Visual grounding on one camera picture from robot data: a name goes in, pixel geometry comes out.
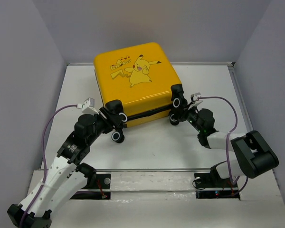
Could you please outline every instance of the gray wall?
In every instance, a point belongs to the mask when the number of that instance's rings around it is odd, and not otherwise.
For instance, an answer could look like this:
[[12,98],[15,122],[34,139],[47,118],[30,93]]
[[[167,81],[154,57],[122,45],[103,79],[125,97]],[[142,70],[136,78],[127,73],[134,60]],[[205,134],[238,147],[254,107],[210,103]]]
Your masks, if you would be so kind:
[[33,0],[68,62],[156,41],[171,61],[236,61],[270,0]]
[[256,130],[280,160],[276,169],[285,202],[285,0],[273,0],[236,63]]
[[0,0],[0,228],[41,164],[40,138],[66,65],[31,0]]

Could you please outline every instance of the suitcase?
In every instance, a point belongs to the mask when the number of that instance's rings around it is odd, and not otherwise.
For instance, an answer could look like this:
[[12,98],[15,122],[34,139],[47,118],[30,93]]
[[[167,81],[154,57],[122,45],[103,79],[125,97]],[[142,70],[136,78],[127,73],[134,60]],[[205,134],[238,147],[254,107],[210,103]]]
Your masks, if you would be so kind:
[[103,104],[111,112],[127,115],[124,127],[168,116],[172,106],[171,87],[176,90],[181,87],[180,79],[157,43],[99,54],[94,66]]

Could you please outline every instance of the small cartoon graphic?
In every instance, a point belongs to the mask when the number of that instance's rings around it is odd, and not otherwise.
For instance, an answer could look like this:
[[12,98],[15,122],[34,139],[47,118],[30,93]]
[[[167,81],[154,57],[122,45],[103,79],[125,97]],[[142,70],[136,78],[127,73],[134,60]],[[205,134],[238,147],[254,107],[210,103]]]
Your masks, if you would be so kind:
[[116,64],[111,65],[110,68],[111,70],[115,70],[130,62],[131,62],[130,56],[122,57],[117,60]]
[[117,76],[122,77],[129,77],[130,78],[130,87],[133,87],[135,84],[139,84],[141,82],[151,82],[149,77],[149,69],[150,66],[153,64],[161,63],[160,61],[151,61],[148,62],[147,60],[142,59],[143,55],[140,55],[136,62],[134,63],[133,67],[128,67],[124,69],[126,72],[130,74],[124,74],[123,70],[120,69],[111,74],[112,79],[116,78]]

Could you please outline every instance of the white ring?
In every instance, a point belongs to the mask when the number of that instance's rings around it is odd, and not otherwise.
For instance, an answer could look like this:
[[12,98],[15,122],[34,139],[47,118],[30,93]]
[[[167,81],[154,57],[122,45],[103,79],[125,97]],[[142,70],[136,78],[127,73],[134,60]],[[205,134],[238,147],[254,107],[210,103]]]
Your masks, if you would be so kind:
[[124,113],[119,113],[119,115],[123,115],[125,117],[125,120],[122,120],[123,122],[127,122],[128,121],[128,117],[126,114]]
[[170,120],[171,120],[172,122],[177,122],[177,120],[171,119],[172,116],[174,116],[174,114],[170,115]]
[[[176,101],[176,100],[179,101],[179,105],[178,105],[178,106],[175,105],[175,101]],[[180,106],[180,104],[181,104],[181,101],[180,101],[179,98],[175,98],[175,99],[173,100],[173,107],[174,107],[174,108],[178,108],[178,107]]]
[[[118,135],[119,135],[117,139],[115,139],[115,138],[113,137],[114,134],[118,134]],[[112,139],[113,141],[119,140],[119,139],[120,139],[120,133],[119,133],[119,132],[113,132],[112,135],[111,135],[111,139]]]

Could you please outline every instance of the white table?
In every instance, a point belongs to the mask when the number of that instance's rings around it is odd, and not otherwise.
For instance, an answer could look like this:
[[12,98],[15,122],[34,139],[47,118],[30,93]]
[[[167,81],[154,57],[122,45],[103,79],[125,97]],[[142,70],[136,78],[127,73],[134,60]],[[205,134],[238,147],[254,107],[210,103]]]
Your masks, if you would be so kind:
[[[174,68],[187,99],[196,92],[225,97],[235,106],[239,117],[236,132],[250,130],[245,125],[249,120],[241,112],[245,107],[239,105],[242,101],[238,101],[238,91],[227,66],[175,65]],[[81,103],[88,97],[95,99],[97,109],[102,106],[94,67],[68,66],[57,109]],[[226,132],[233,127],[234,116],[226,103],[207,100],[200,107],[213,111],[216,129]],[[53,161],[80,114],[70,108],[54,119],[46,149],[47,162]],[[84,159],[98,170],[114,171],[112,200],[69,201],[53,215],[53,228],[285,228],[285,206],[271,171],[249,180],[241,200],[195,199],[192,172],[150,170],[209,168],[226,160],[224,151],[201,147],[192,126],[188,123],[171,126],[167,119],[125,129],[124,134],[126,140],[122,144],[112,142],[110,135],[101,135]],[[31,188],[41,176],[42,171],[34,172]]]

